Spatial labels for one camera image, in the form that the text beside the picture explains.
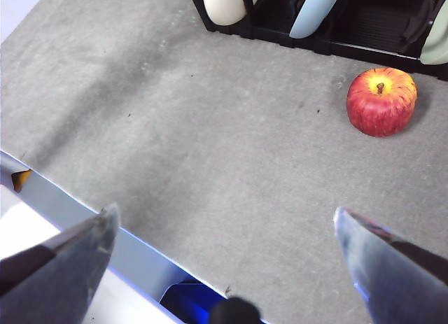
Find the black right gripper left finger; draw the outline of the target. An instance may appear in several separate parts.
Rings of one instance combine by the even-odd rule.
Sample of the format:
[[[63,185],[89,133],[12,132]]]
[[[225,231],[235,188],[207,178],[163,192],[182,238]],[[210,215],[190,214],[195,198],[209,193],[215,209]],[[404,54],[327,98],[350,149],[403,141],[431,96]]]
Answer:
[[[120,228],[117,204],[1,261],[2,323],[82,323]]]

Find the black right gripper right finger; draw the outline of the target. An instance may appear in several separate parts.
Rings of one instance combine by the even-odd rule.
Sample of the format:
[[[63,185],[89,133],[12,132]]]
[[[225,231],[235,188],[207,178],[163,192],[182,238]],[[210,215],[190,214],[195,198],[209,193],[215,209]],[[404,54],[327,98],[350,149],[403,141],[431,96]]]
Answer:
[[[446,323],[447,259],[338,207],[335,235],[373,323]]]

